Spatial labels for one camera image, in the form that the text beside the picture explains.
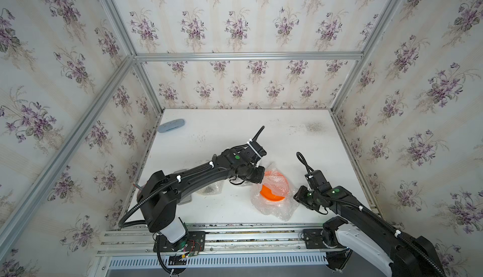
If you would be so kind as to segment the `bubble wrap around orange plate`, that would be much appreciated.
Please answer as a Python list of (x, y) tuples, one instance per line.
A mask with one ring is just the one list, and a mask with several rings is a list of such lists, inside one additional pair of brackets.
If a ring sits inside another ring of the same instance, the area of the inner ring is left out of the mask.
[(265, 168), (261, 184), (251, 186), (250, 201), (261, 214), (288, 222), (299, 207), (293, 198), (295, 193), (289, 178), (272, 161)]

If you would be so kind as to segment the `orange dinner plate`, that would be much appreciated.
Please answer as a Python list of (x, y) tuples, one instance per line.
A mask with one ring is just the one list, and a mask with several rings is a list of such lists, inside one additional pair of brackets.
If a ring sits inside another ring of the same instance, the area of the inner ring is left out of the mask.
[(266, 171), (259, 193), (270, 202), (281, 202), (290, 193), (288, 179), (278, 170)]

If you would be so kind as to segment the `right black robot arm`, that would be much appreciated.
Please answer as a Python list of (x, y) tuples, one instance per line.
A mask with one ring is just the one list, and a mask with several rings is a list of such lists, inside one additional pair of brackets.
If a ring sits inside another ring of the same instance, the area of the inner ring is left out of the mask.
[(306, 169), (308, 185), (299, 188), (294, 200), (318, 214), (335, 215), (321, 230), (327, 248), (343, 246), (385, 276), (445, 276), (436, 249), (427, 238), (414, 238), (391, 225), (343, 186), (331, 186), (300, 152), (296, 157)]

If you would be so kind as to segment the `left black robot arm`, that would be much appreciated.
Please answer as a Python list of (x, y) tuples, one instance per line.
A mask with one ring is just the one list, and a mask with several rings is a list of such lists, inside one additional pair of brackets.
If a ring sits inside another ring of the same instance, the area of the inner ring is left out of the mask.
[(239, 179), (237, 184), (246, 182), (260, 184), (265, 175), (265, 168), (259, 161), (267, 155), (266, 150), (257, 142), (262, 126), (255, 136), (245, 144), (214, 154), (210, 161), (190, 170), (165, 175), (162, 170), (155, 172), (144, 184), (137, 196), (137, 203), (118, 221), (118, 229), (135, 225), (146, 225), (155, 236), (154, 251), (158, 263), (169, 275), (179, 275), (183, 269), (170, 268), (162, 259), (162, 243), (168, 242), (169, 249), (180, 251), (190, 245), (188, 256), (201, 243), (189, 238), (189, 231), (181, 218), (176, 216), (178, 204), (195, 191), (213, 183)]

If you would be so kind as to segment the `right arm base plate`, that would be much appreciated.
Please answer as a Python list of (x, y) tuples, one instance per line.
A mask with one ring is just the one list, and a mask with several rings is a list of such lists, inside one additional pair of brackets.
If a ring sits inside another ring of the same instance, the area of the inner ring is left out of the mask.
[(335, 234), (335, 231), (326, 229), (304, 229), (300, 235), (306, 249), (348, 249), (342, 245)]

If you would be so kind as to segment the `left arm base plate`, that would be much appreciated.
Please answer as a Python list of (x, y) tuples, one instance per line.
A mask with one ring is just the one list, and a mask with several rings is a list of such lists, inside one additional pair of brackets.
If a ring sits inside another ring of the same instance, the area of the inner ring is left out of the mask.
[(155, 235), (153, 247), (155, 253), (199, 253), (205, 249), (206, 233), (204, 231), (189, 231), (184, 238), (174, 244), (170, 243), (161, 233)]

